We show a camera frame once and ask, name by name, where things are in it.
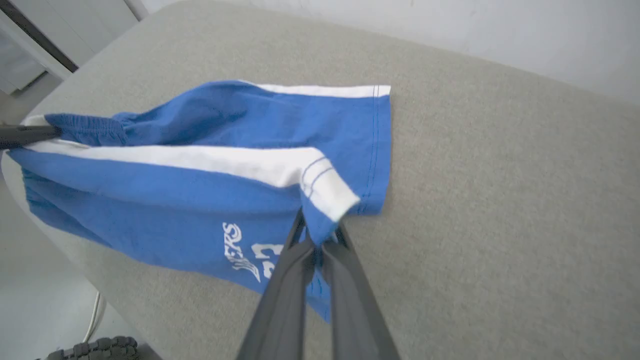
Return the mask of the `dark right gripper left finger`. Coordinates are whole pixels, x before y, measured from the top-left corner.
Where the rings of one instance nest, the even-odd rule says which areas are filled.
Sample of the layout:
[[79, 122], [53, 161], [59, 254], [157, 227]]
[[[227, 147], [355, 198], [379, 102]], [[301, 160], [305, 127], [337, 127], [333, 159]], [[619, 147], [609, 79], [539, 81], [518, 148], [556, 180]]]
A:
[[304, 214], [298, 210], [238, 349], [238, 360], [301, 360], [304, 357], [306, 288], [314, 275], [315, 252]]

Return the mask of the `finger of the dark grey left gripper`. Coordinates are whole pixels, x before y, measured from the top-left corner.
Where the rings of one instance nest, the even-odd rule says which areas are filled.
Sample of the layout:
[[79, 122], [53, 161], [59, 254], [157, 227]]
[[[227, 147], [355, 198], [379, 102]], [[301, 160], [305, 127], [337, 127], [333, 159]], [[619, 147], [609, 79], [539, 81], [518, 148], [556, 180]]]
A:
[[52, 125], [2, 125], [0, 126], [0, 150], [13, 150], [31, 144], [60, 137], [62, 130]]

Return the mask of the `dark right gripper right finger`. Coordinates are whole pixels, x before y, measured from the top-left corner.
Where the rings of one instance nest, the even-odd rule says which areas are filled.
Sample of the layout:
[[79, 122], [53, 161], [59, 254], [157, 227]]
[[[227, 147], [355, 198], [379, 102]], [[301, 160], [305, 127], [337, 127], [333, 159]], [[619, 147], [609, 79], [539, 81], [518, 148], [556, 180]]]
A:
[[399, 360], [346, 226], [322, 242], [322, 276], [330, 287], [334, 360]]

